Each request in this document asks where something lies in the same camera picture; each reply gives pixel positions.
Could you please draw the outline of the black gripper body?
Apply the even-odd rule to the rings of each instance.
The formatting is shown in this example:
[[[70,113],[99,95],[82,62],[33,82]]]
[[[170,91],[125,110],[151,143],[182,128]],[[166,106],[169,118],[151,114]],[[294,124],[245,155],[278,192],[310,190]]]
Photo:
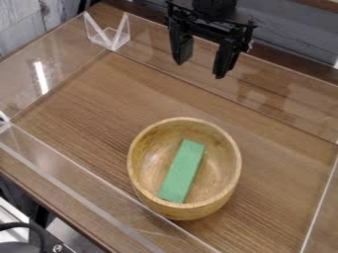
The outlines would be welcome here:
[[[167,0],[167,25],[170,18],[190,26],[193,36],[221,43],[234,40],[241,51],[253,48],[257,24],[237,8],[238,0]]]

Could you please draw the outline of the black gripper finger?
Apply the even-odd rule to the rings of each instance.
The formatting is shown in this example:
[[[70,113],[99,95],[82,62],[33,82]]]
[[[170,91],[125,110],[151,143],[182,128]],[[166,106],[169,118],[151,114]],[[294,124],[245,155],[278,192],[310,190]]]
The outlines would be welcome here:
[[[234,68],[240,53],[241,47],[234,40],[225,39],[220,43],[213,66],[213,74],[216,75],[217,79],[222,79],[228,72]]]
[[[169,19],[169,40],[171,56],[178,65],[185,64],[193,56],[193,33],[184,21]]]

